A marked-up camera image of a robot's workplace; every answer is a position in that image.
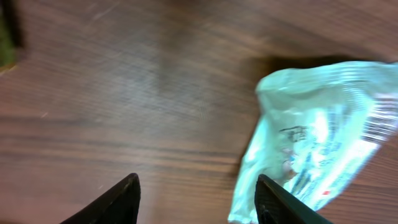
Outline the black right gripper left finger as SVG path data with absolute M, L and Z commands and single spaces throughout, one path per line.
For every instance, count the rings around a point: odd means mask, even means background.
M 62 224 L 136 224 L 140 201 L 139 176 L 131 173 Z

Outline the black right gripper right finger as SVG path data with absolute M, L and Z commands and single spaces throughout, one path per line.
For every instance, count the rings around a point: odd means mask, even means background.
M 331 224 L 264 174 L 258 177 L 254 204 L 259 224 Z

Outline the teal wet wipes pack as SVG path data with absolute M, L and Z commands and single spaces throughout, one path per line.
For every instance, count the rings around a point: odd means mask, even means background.
M 260 80 L 261 116 L 243 156 L 230 222 L 256 223 L 256 182 L 270 177 L 313 211 L 344 191 L 397 131 L 397 64 L 287 68 Z

